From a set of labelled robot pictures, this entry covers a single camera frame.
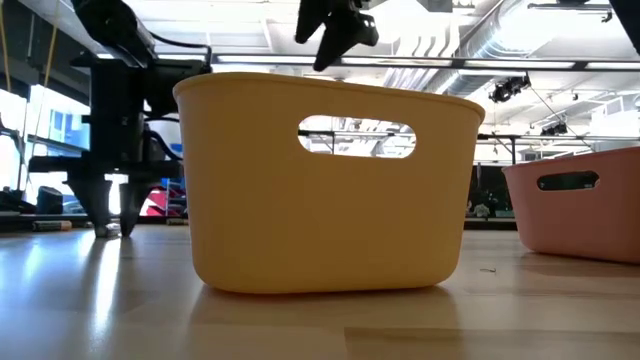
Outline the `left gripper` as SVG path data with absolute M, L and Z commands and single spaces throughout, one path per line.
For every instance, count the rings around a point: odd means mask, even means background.
M 168 147 L 158 143 L 147 118 L 160 119 L 177 111 L 173 87 L 183 79 L 183 63 L 155 60 L 133 67 L 122 60 L 80 58 L 75 65 L 90 69 L 89 148 L 78 157 L 34 156 L 28 170 L 65 172 L 67 185 L 89 217 L 97 238 L 109 235 L 111 223 L 106 174 L 167 178 L 182 174 L 177 159 L 168 160 Z M 129 179 L 119 185 L 120 230 L 128 238 L 134 230 L 150 183 Z

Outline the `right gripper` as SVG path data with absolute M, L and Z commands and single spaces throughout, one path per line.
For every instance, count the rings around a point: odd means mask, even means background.
M 362 13 L 369 0 L 300 0 L 295 41 L 306 43 L 329 15 L 329 25 L 323 33 L 314 70 L 325 70 L 353 46 L 375 46 L 379 33 L 373 16 Z

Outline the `yellow plastic bin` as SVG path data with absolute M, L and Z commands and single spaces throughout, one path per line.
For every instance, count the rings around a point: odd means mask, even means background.
M 199 75 L 173 90 L 193 264 L 251 294 L 420 288 L 461 248 L 484 109 L 445 95 L 265 73 Z M 400 159 L 314 153 L 315 115 L 400 122 Z

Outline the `rack with blue red bins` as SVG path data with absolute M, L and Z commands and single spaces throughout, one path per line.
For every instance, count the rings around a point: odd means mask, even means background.
M 151 188 L 141 216 L 187 217 L 186 182 L 183 176 L 163 178 Z

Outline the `black bag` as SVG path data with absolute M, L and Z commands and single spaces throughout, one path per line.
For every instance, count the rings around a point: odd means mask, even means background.
M 38 215 L 62 214 L 63 194 L 53 187 L 40 186 L 36 199 L 36 213 Z

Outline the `black cabinet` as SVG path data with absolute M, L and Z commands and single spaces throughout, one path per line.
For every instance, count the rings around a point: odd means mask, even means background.
M 485 219 L 514 217 L 502 167 L 482 164 L 473 166 L 466 216 Z

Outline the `pink plastic basket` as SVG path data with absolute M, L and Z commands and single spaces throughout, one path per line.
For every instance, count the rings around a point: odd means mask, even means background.
M 502 169 L 522 244 L 640 264 L 640 147 Z

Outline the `black ceiling rail fixture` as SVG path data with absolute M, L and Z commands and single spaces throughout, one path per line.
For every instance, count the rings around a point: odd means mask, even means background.
M 571 11 L 577 14 L 598 14 L 601 22 L 606 23 L 613 19 L 614 10 L 608 3 L 596 0 L 553 0 L 548 2 L 529 2 L 528 10 L 537 11 Z

